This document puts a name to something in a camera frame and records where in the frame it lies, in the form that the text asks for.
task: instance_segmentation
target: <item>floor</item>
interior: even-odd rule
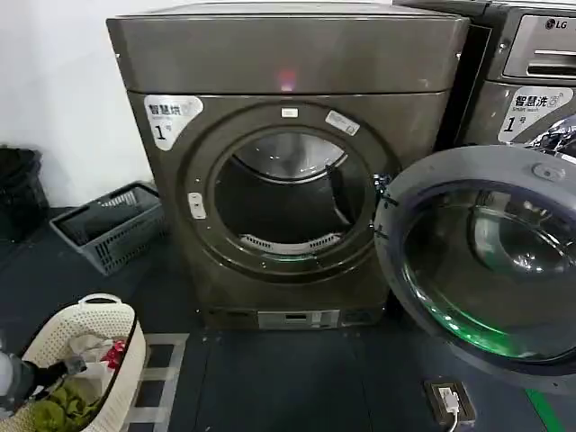
[[[321,332],[205,331],[169,239],[105,278],[44,227],[21,245],[0,243],[0,287],[0,329],[13,352],[53,312],[95,292],[131,304],[151,338],[186,335],[171,417],[130,432],[437,432],[421,384],[439,376],[462,380],[476,409],[475,423],[457,430],[546,430],[523,390],[458,360],[406,316]],[[172,349],[153,344],[148,367],[166,366]],[[136,407],[161,404],[161,390],[143,382]],[[546,398],[576,430],[576,398]]]

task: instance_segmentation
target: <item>cable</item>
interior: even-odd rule
[[[458,411],[454,413],[454,423],[448,429],[448,432],[454,432],[456,430],[456,426],[458,426]]]

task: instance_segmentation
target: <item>gray appliance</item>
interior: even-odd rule
[[[574,4],[394,3],[461,14],[471,20],[437,149],[500,142],[575,153],[567,148],[565,136],[576,125],[572,118],[576,113]]]
[[[389,288],[374,211],[390,179],[432,152],[467,23],[329,2],[193,4],[108,21],[210,327],[381,317]]]
[[[378,253],[463,359],[547,392],[576,376],[576,8],[400,0],[471,20],[436,148],[387,188]]]

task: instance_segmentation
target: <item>white wall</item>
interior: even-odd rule
[[[79,205],[151,179],[105,19],[182,3],[2,2],[0,143],[42,151],[41,181],[52,205]]]

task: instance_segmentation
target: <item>basket handle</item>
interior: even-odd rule
[[[106,294],[105,292],[97,292],[96,294],[89,294],[83,299],[78,301],[78,304],[87,304],[92,300],[109,300],[110,302],[114,303],[122,303],[120,297],[116,297],[115,295]]]

